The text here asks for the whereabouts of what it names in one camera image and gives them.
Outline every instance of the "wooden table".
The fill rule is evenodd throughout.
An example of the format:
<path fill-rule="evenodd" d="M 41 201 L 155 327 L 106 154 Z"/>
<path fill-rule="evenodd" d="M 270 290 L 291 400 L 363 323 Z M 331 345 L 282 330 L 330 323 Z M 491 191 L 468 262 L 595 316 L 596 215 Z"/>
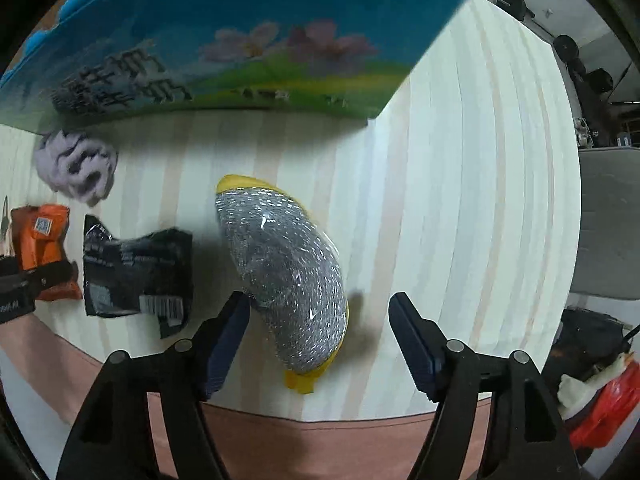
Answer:
<path fill-rule="evenodd" d="M 194 315 L 240 287 L 216 219 L 217 181 L 250 174 L 292 194 L 340 253 L 351 306 L 344 346 L 309 396 L 287 390 L 252 316 L 212 404 L 294 420 L 431 412 L 389 329 L 405 291 L 448 337 L 479 352 L 526 350 L 542 367 L 569 291 L 580 224 L 574 126 L 551 46 L 485 0 L 470 0 L 368 124 L 305 114 L 197 111 L 96 126 L 120 150 L 110 196 L 89 209 L 30 168 L 36 137 L 0 131 L 0 196 L 65 203 L 66 250 L 81 261 L 92 212 L 118 237 L 176 225 L 194 234 Z M 87 317 L 81 301 L 39 303 L 53 332 L 104 361 L 158 352 L 154 317 Z"/>

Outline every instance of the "pink flower illustration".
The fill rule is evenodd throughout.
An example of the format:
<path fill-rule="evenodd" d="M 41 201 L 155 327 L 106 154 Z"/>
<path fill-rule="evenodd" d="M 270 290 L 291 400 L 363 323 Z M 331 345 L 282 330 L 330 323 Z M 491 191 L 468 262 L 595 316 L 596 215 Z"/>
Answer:
<path fill-rule="evenodd" d="M 293 27 L 287 40 L 289 58 L 306 64 L 312 75 L 352 75 L 366 57 L 378 52 L 361 34 L 336 38 L 335 33 L 331 20 Z"/>
<path fill-rule="evenodd" d="M 271 44 L 279 31 L 280 27 L 273 22 L 263 22 L 248 34 L 234 28 L 220 28 L 216 31 L 216 41 L 201 47 L 200 53 L 204 60 L 217 63 L 259 58 L 278 48 Z"/>

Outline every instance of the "qr code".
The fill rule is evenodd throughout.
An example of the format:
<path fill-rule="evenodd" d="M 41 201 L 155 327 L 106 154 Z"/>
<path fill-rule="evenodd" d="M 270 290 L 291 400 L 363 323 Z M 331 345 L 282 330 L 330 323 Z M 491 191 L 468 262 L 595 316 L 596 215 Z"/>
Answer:
<path fill-rule="evenodd" d="M 140 296 L 140 312 L 182 321 L 184 310 L 180 296 Z"/>
<path fill-rule="evenodd" d="M 51 224 L 52 221 L 49 218 L 38 216 L 36 218 L 36 223 L 33 226 L 33 230 L 41 235 L 49 236 L 49 233 L 51 232 Z"/>

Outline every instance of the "orange package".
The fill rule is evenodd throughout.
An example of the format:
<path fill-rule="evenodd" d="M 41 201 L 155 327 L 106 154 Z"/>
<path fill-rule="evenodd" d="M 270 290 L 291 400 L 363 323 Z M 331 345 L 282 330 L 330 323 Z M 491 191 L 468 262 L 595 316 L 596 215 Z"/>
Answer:
<path fill-rule="evenodd" d="M 59 204 L 25 206 L 13 209 L 11 220 L 15 254 L 22 270 L 66 260 L 62 242 L 68 226 L 68 207 Z M 82 300 L 77 278 L 76 269 L 71 281 L 44 290 L 36 300 Z"/>

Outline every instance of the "steel wool scrubber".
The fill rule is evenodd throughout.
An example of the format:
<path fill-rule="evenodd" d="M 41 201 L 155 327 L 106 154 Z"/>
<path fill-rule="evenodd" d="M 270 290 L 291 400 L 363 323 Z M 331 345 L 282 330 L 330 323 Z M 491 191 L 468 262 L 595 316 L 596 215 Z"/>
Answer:
<path fill-rule="evenodd" d="M 292 197 L 267 182 L 227 175 L 216 208 L 232 259 L 299 393 L 337 353 L 348 322 L 336 251 Z"/>

